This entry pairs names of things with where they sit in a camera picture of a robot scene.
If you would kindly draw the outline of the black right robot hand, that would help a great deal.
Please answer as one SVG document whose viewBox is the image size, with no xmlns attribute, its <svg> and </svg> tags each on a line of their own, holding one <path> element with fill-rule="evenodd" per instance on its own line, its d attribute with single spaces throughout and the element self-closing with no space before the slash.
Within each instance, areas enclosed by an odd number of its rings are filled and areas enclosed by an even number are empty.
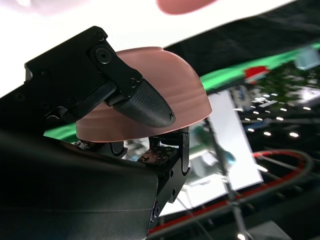
<svg viewBox="0 0 320 240">
<path fill-rule="evenodd" d="M 28 61 L 0 99 L 3 240 L 144 240 L 190 173 L 189 129 L 149 135 L 145 160 L 44 136 L 50 117 L 74 123 L 99 104 L 145 127 L 175 114 L 92 26 Z"/>
</svg>

